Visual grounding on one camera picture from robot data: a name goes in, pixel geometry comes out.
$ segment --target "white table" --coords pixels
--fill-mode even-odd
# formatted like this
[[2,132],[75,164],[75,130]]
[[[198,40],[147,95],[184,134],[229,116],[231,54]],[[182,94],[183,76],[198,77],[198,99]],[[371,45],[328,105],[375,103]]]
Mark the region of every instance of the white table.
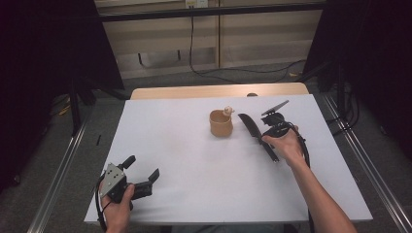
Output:
[[[281,159],[273,163],[237,114],[249,115],[261,132],[267,109],[290,100],[279,112],[299,125],[311,166],[351,220],[372,219],[312,95],[141,99],[127,101],[105,167],[134,154],[125,173],[139,183],[158,168],[153,195],[134,201],[131,221],[141,224],[280,223],[308,219],[307,207]],[[230,105],[233,133],[210,133],[209,113]],[[85,221],[97,220],[94,200]]]

